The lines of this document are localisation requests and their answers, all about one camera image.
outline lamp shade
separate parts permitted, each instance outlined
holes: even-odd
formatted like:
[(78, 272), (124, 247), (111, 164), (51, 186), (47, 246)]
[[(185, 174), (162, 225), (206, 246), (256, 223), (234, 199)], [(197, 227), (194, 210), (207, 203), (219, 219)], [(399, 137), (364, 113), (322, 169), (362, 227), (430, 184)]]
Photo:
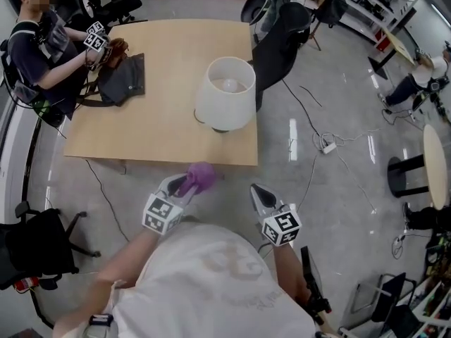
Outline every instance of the lamp shade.
[(218, 58), (208, 67), (196, 96), (196, 118), (217, 130), (244, 127), (255, 114), (255, 72), (246, 61)]

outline purple object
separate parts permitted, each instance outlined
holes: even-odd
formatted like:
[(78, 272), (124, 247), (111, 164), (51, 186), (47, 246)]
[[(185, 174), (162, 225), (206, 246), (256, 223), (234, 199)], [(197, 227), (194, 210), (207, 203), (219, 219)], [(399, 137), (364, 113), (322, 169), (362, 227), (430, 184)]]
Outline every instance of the purple object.
[(186, 181), (178, 190), (178, 196), (184, 196), (192, 186), (197, 185), (196, 194), (210, 188), (216, 181), (216, 173), (212, 164), (201, 161), (190, 165), (187, 171)]

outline round table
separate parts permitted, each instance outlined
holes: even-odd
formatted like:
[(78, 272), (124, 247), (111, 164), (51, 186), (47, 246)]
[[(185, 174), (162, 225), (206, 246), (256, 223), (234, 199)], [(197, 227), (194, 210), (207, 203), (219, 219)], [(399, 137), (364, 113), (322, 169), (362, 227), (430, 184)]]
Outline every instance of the round table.
[[(420, 188), (406, 189), (406, 172), (425, 167), (428, 185)], [(388, 162), (388, 186), (394, 196), (431, 193), (434, 208), (440, 210), (446, 203), (448, 192), (445, 152), (437, 132), (430, 125), (423, 131), (423, 154), (401, 161), (394, 156)]]

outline light bulb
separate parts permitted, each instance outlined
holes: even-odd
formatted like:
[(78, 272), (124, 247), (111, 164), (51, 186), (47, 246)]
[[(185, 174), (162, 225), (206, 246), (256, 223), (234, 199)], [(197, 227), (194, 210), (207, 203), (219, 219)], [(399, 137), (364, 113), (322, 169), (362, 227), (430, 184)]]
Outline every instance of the light bulb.
[(224, 79), (223, 91), (227, 93), (234, 93), (238, 89), (238, 83), (235, 79)]

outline polished floor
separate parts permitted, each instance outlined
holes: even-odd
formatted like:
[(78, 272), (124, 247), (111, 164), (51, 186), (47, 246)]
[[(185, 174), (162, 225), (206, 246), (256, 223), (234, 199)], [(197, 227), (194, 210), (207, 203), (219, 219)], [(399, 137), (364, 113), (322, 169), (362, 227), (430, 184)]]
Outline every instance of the polished floor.
[[(239, 20), (243, 0), (143, 0), (138, 18), (218, 18)], [(388, 64), (390, 80), (373, 75), (367, 56), (381, 58), (370, 43), (341, 26), (321, 26), (317, 39), (322, 51), (309, 42), (298, 53), (286, 83), (307, 109), (314, 127), (350, 139), (328, 155), (320, 154), (312, 142), (313, 130), (301, 105), (282, 83), (264, 94), (258, 114), (259, 166), (257, 168), (221, 168), (223, 179), (198, 196), (189, 213), (204, 222), (223, 225), (243, 234), (258, 247), (259, 233), (249, 200), (249, 185), (261, 182), (278, 190), (296, 206), (302, 201), (299, 216), (301, 234), (295, 249), (307, 245), (321, 274), (323, 292), (333, 312), (330, 323), (338, 327), (356, 284), (381, 273), (407, 272), (419, 280), (423, 272), (427, 239), (408, 237), (399, 260), (391, 254), (393, 239), (402, 233), (403, 200), (394, 198), (387, 185), (387, 162), (421, 153), (424, 123), (438, 131), (448, 151), (450, 130), (441, 122), (434, 107), (423, 105), (424, 114), (412, 120), (397, 119), (394, 125), (384, 121), (377, 92), (388, 92), (406, 72), (403, 61), (394, 58)], [(318, 102), (299, 86), (307, 88)], [(411, 102), (400, 106), (409, 107)], [(70, 129), (66, 121), (63, 133)], [(66, 275), (57, 291), (38, 292), (42, 310), (55, 320), (75, 308), (95, 272), (125, 244), (111, 209), (101, 194), (99, 183), (83, 159), (63, 156), (65, 139), (49, 126), (40, 132), (29, 186), (33, 208), (53, 206), (64, 212), (65, 225), (78, 211), (87, 211), (74, 231), (73, 241), (102, 257), (75, 258), (79, 275)], [(141, 229), (141, 214), (147, 197), (163, 178), (181, 173), (184, 165), (128, 163), (126, 171), (115, 164), (91, 162), (111, 200), (122, 230), (128, 238)], [(424, 184), (422, 172), (409, 173), (409, 186)], [(306, 189), (309, 191), (304, 199)], [(430, 204), (427, 194), (407, 199), (413, 209)], [(262, 251), (270, 269), (273, 257)], [(13, 301), (5, 306), (5, 301)], [(0, 293), (0, 337), (33, 326), (45, 337), (50, 335), (32, 315), (31, 300), (17, 297), (11, 290)]]

